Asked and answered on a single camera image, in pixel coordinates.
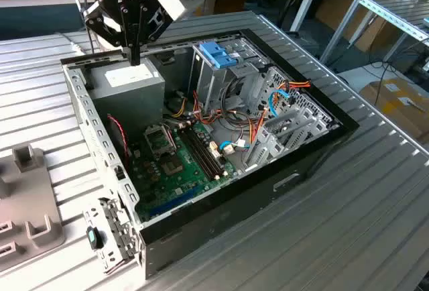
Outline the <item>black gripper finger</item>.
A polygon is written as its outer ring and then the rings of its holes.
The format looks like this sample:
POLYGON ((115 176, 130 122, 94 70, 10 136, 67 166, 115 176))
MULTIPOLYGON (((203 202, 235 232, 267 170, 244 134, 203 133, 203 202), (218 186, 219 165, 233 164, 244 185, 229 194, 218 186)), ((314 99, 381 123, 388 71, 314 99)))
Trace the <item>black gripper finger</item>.
POLYGON ((134 47, 134 65, 140 65, 141 47, 157 40, 167 28, 167 19, 162 7, 140 5, 137 36, 134 47))
POLYGON ((119 30, 107 24, 99 2, 93 3, 83 12, 85 25, 105 42, 116 48, 121 47, 123 56, 128 59, 130 65, 135 64, 135 38, 134 33, 129 29, 127 23, 127 13, 119 10, 120 22, 119 30))

